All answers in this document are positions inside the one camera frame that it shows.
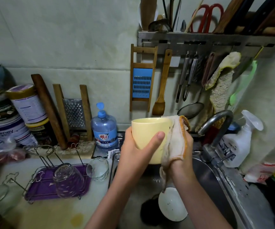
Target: purple tray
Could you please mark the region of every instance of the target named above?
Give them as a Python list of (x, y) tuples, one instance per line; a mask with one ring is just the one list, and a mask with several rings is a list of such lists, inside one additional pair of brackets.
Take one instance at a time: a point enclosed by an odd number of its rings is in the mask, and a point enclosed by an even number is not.
[[(77, 194), (74, 195), (73, 197), (81, 197), (85, 195), (90, 187), (90, 182), (91, 178), (87, 176), (86, 174), (86, 166), (87, 164), (78, 164), (78, 165), (73, 165), (78, 171), (82, 174), (83, 176), (83, 187), (81, 191)], [(42, 174), (37, 174), (36, 179), (40, 180), (38, 182), (34, 181), (33, 183), (30, 184), (26, 194), (24, 195), (24, 198), (26, 201), (35, 201), (35, 200), (45, 200), (45, 199), (54, 199), (54, 198), (60, 198), (57, 195), (56, 192), (56, 186), (54, 185), (54, 180), (53, 180), (53, 173), (55, 169), (57, 168), (48, 168), (48, 167), (40, 167), (36, 170), (36, 173), (43, 171), (44, 173)]]

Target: blue dish soap bottle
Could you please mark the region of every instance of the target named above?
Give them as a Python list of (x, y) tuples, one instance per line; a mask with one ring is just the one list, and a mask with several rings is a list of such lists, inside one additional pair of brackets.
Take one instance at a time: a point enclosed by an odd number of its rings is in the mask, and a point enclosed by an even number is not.
[(113, 150), (119, 146), (117, 139), (116, 119), (108, 115), (104, 109), (103, 102), (97, 103), (98, 115), (91, 120), (96, 144), (103, 150)]

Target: faucet spout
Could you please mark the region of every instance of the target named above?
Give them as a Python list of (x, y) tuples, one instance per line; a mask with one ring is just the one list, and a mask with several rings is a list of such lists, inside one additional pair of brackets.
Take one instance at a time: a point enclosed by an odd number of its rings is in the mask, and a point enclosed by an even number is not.
[(200, 136), (204, 136), (204, 134), (208, 131), (208, 129), (217, 121), (219, 121), (221, 118), (225, 117), (225, 121), (223, 125), (221, 126), (217, 136), (213, 140), (211, 147), (215, 148), (219, 141), (222, 139), (223, 135), (226, 133), (227, 129), (229, 128), (230, 124), (233, 121), (233, 112), (230, 110), (223, 110), (220, 112), (217, 112), (215, 115), (213, 115), (210, 119), (208, 119), (197, 131), (197, 133)]

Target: person's left hand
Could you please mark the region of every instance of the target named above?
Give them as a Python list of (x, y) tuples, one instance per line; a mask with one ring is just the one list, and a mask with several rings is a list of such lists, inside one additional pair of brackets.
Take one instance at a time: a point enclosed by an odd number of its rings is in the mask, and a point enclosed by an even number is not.
[(158, 132), (144, 149), (135, 146), (131, 127), (126, 130), (125, 141), (121, 148), (120, 161), (115, 178), (129, 186), (134, 186), (145, 171), (152, 155), (158, 149), (165, 137), (164, 132)]

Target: white spray bottle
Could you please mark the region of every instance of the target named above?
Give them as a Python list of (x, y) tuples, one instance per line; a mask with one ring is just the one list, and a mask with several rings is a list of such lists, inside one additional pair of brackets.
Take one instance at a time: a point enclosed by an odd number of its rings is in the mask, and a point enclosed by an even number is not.
[(226, 134), (218, 144), (218, 150), (227, 156), (230, 152), (233, 154), (223, 161), (229, 168), (239, 167), (250, 152), (252, 130), (264, 129), (263, 123), (255, 115), (247, 110), (241, 112), (246, 119), (246, 124), (241, 127), (238, 134)]

